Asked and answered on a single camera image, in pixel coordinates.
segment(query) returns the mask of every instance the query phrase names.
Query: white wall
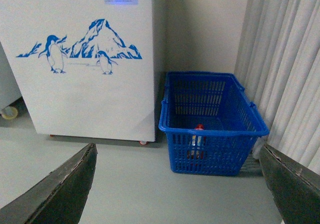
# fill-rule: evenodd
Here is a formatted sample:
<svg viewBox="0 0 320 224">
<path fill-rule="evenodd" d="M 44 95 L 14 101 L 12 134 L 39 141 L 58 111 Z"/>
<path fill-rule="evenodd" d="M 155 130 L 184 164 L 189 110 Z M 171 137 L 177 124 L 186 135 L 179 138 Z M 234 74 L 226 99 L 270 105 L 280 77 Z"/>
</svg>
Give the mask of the white wall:
<svg viewBox="0 0 320 224">
<path fill-rule="evenodd" d="M 167 71 L 234 72 L 248 0 L 168 0 Z"/>
</svg>

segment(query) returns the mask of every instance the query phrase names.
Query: white curtain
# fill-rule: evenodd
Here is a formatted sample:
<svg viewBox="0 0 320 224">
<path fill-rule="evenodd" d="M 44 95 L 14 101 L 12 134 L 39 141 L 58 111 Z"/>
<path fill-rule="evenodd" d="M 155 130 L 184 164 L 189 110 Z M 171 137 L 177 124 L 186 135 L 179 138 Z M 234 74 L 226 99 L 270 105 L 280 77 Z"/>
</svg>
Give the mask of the white curtain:
<svg viewBox="0 0 320 224">
<path fill-rule="evenodd" d="M 319 7 L 320 0 L 248 0 L 235 67 L 271 131 L 264 140 L 317 174 Z"/>
</svg>

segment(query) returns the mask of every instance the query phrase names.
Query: yellow object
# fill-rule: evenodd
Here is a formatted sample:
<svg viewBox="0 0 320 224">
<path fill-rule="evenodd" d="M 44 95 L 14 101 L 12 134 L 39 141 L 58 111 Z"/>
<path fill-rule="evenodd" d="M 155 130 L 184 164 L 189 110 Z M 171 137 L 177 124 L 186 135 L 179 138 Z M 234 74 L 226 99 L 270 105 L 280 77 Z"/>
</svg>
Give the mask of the yellow object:
<svg viewBox="0 0 320 224">
<path fill-rule="evenodd" d="M 16 107 L 12 107 L 10 106 L 11 110 L 12 110 L 12 113 L 13 115 L 6 115 L 6 114 L 1 114 L 2 118 L 5 119 L 5 120 L 13 120 L 15 119 L 17 116 L 18 116 L 18 110 Z"/>
</svg>

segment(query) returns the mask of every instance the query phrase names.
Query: blue plastic basket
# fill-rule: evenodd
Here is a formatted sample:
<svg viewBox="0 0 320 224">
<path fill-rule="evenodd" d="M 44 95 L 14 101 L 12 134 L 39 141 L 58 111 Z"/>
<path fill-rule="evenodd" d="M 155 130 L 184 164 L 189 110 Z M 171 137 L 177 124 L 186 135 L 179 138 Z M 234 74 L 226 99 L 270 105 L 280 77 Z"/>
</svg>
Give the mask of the blue plastic basket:
<svg viewBox="0 0 320 224">
<path fill-rule="evenodd" d="M 237 175 L 257 138 L 269 134 L 244 87 L 233 74 L 210 72 L 169 72 L 165 83 L 159 129 L 172 171 Z"/>
</svg>

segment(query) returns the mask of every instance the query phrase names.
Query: red bottle cap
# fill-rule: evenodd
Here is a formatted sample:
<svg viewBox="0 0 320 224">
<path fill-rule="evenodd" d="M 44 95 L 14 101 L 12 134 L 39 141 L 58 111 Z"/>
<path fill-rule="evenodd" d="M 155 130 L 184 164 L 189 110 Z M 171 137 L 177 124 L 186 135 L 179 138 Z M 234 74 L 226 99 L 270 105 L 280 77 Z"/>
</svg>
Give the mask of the red bottle cap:
<svg viewBox="0 0 320 224">
<path fill-rule="evenodd" d="M 205 127 L 202 124 L 198 124 L 195 128 L 195 130 L 204 130 Z"/>
</svg>

